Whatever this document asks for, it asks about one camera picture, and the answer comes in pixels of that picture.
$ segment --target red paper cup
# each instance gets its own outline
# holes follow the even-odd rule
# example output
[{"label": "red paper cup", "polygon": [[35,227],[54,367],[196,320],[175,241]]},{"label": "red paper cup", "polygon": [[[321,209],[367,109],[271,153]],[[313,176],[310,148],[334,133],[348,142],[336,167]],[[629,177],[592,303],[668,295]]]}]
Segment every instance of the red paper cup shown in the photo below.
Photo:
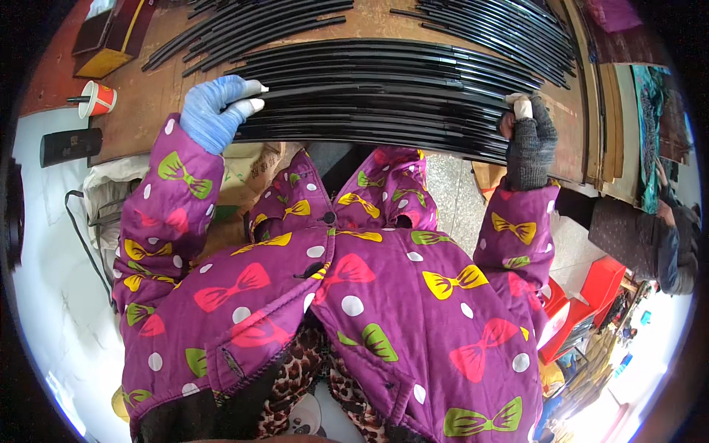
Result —
[{"label": "red paper cup", "polygon": [[91,97],[88,103],[79,103],[79,117],[85,118],[111,112],[113,107],[116,106],[118,92],[108,86],[89,80],[89,83],[84,86],[82,96]]}]

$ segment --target white polka dot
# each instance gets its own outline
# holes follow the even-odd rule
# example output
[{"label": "white polka dot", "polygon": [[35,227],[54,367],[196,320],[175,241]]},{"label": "white polka dot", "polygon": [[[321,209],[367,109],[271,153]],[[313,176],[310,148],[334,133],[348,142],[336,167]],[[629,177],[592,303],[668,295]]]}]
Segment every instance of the white polka dot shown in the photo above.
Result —
[{"label": "white polka dot", "polygon": [[231,321],[234,322],[236,325],[237,323],[241,323],[242,321],[246,320],[249,315],[251,315],[251,311],[249,308],[246,306],[239,306],[234,310],[234,312],[231,313]]},{"label": "white polka dot", "polygon": [[517,354],[515,359],[512,361],[512,369],[514,369],[515,372],[524,372],[528,367],[530,367],[530,356],[524,352],[522,354]]},{"label": "white polka dot", "polygon": [[182,396],[183,397],[191,396],[192,394],[196,394],[198,392],[199,392],[199,388],[194,383],[188,383],[185,386],[182,386]]},{"label": "white polka dot", "polygon": [[423,388],[423,386],[419,384],[413,385],[413,397],[416,399],[416,401],[423,404],[423,402],[426,400],[426,390]]},{"label": "white polka dot", "polygon": [[460,310],[466,317],[473,318],[473,310],[468,306],[468,303],[460,303]]},{"label": "white polka dot", "polygon": [[325,247],[324,246],[309,247],[308,250],[306,251],[306,254],[311,259],[320,258],[323,256],[323,254],[325,254]]},{"label": "white polka dot", "polygon": [[150,357],[147,358],[147,365],[150,368],[158,372],[162,368],[162,357],[157,352],[153,352]]},{"label": "white polka dot", "polygon": [[310,308],[310,304],[313,302],[314,298],[315,298],[315,293],[311,292],[306,296],[306,299],[303,300],[303,313],[308,312],[308,308]]},{"label": "white polka dot", "polygon": [[165,125],[165,134],[170,135],[172,134],[172,129],[175,127],[175,119],[170,118],[167,121],[167,124]]},{"label": "white polka dot", "polygon": [[357,296],[347,296],[342,299],[342,310],[350,317],[357,317],[364,312],[364,305]]},{"label": "white polka dot", "polygon": [[423,261],[423,257],[421,257],[421,254],[419,254],[418,252],[409,252],[406,256],[412,262],[422,262]]}]

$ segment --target person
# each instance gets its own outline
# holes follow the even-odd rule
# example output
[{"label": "person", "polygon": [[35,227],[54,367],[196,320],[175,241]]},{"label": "person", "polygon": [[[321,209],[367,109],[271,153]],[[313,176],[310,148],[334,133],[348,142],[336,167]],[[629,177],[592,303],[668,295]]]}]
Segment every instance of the person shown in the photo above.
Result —
[{"label": "person", "polygon": [[334,198],[299,152],[250,211],[250,243],[195,263],[219,154],[267,104],[247,99],[262,88],[192,88],[123,206],[112,295],[132,438],[278,439],[326,380],[368,442],[529,441],[559,191],[541,99],[515,99],[510,168],[474,260],[437,229],[423,153],[377,147]]},{"label": "person", "polygon": [[562,188],[556,207],[588,230],[588,240],[635,273],[657,280],[670,295],[692,294],[697,278],[698,206],[682,205],[656,159],[660,179],[657,214],[606,196],[591,198]]}]

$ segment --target wooden workbench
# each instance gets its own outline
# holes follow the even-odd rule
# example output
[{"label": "wooden workbench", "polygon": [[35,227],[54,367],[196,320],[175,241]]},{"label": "wooden workbench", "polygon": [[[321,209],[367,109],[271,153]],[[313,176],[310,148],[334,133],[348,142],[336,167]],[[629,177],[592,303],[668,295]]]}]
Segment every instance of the wooden workbench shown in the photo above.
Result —
[{"label": "wooden workbench", "polygon": [[[564,17],[560,1],[549,0],[549,4]],[[112,113],[92,121],[92,126],[104,132],[101,154],[92,159],[93,163],[149,151],[165,116],[180,111],[187,91],[193,85],[215,79],[233,67],[224,63],[209,72],[197,72],[183,79],[182,72],[196,60],[186,64],[181,60],[183,54],[178,54],[155,71],[141,72],[140,67],[151,53],[200,20],[199,17],[187,20],[187,14],[191,11],[188,6],[171,6],[169,2],[161,2],[163,4],[165,8],[157,9],[152,17],[139,58],[101,80],[118,90],[118,104]],[[344,14],[346,23],[301,33],[264,47],[331,38],[380,37],[447,43],[497,55],[465,40],[423,29],[417,20],[389,13],[390,8],[413,10],[414,5],[415,0],[355,0],[354,9],[331,14]],[[586,157],[586,116],[579,79],[567,75],[566,82],[571,90],[547,83],[542,86],[540,93],[559,131],[559,145],[552,173],[570,181],[581,182],[584,180]]]}]

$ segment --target stack of black strips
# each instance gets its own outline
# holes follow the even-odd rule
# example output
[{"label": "stack of black strips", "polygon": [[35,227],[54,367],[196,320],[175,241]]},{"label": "stack of black strips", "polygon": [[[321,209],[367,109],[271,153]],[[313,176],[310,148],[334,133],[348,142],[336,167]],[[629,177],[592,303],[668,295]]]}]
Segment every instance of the stack of black strips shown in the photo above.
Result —
[{"label": "stack of black strips", "polygon": [[252,52],[227,71],[270,88],[235,141],[347,140],[505,164],[503,97],[543,80],[498,57],[416,40],[346,38]]},{"label": "stack of black strips", "polygon": [[433,29],[487,47],[566,89],[574,49],[557,18],[531,0],[418,0],[419,12],[390,12],[419,18]]},{"label": "stack of black strips", "polygon": [[215,13],[152,53],[141,69],[156,69],[189,45],[183,62],[203,57],[182,76],[199,70],[207,72],[265,43],[344,23],[344,16],[322,20],[318,17],[352,7],[353,0],[201,0],[189,18],[211,9]]}]

